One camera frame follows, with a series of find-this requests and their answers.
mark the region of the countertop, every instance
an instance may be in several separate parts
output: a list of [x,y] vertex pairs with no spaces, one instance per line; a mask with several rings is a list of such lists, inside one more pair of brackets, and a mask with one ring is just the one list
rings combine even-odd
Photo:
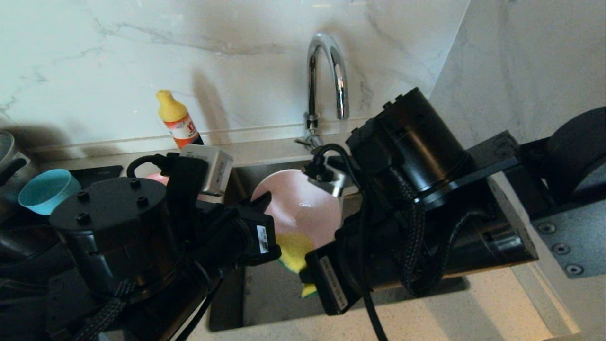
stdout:
[[[344,144],[348,134],[328,135],[326,143]],[[310,158],[291,139],[221,145],[235,159],[234,167]],[[159,151],[165,154],[170,150]],[[121,164],[154,152],[54,161],[45,169],[81,169]],[[138,176],[157,172],[141,166]],[[535,263],[467,276],[469,289],[377,307],[390,340],[516,340],[537,341],[573,334],[566,316]],[[343,316],[315,316],[219,333],[208,330],[208,313],[190,340],[371,340],[375,334],[364,309]]]

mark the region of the stainless steel sink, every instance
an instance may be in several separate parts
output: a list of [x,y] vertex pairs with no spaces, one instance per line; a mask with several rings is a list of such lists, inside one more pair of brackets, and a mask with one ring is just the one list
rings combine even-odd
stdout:
[[[230,175],[225,204],[234,204],[251,196],[257,184],[266,176],[283,169],[300,169],[307,163],[297,161],[235,168]],[[343,216],[357,212],[360,203],[359,195],[343,197]],[[467,287],[464,279],[447,279],[442,281],[435,294],[460,291]],[[301,289],[299,276],[280,262],[238,269],[225,279],[217,292],[211,305],[208,327],[211,331],[223,331],[324,314],[317,294],[303,299]],[[392,288],[376,291],[373,299],[376,305],[382,305],[411,297],[404,288]],[[363,306],[360,301],[353,309]]]

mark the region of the white marble backsplash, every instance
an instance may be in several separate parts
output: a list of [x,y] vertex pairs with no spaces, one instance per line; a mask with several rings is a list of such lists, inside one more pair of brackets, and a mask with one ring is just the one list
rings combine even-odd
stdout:
[[[467,5],[3,1],[0,127],[28,148],[165,136],[155,92],[170,89],[200,131],[221,133],[220,143],[237,142],[231,133],[277,138],[255,134],[259,127],[286,127],[279,137],[294,137],[306,110],[305,57],[314,33],[329,32],[344,54],[355,120],[414,86],[431,94]],[[320,73],[318,107],[334,121],[324,60]]]
[[465,147],[606,106],[606,1],[472,0],[430,101]]

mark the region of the chrome faucet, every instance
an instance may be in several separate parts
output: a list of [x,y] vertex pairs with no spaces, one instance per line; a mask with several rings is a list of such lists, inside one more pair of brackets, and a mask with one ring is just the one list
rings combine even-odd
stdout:
[[327,33],[317,33],[309,43],[307,50],[307,82],[309,85],[308,102],[309,108],[304,115],[305,139],[297,139],[295,142],[303,144],[308,150],[314,150],[322,146],[322,138],[318,126],[320,115],[316,112],[316,71],[317,60],[320,49],[324,51],[330,64],[330,73],[335,82],[337,118],[346,120],[349,118],[349,98],[347,95],[347,77],[345,76],[345,64],[339,46]]

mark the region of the barcode sticker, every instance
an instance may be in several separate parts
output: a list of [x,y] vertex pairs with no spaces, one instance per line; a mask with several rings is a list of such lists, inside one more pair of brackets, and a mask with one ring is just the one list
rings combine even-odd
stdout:
[[333,292],[333,297],[335,298],[335,301],[339,306],[339,310],[345,309],[345,307],[347,306],[347,298],[343,293],[343,289],[341,288],[339,279],[337,279],[337,275],[335,274],[335,269],[333,269],[333,265],[330,264],[328,256],[320,258],[320,266],[322,267],[326,281],[328,281],[330,291]]
[[265,226],[257,225],[257,235],[259,236],[259,250],[262,254],[269,252],[269,245],[267,244],[267,230]]

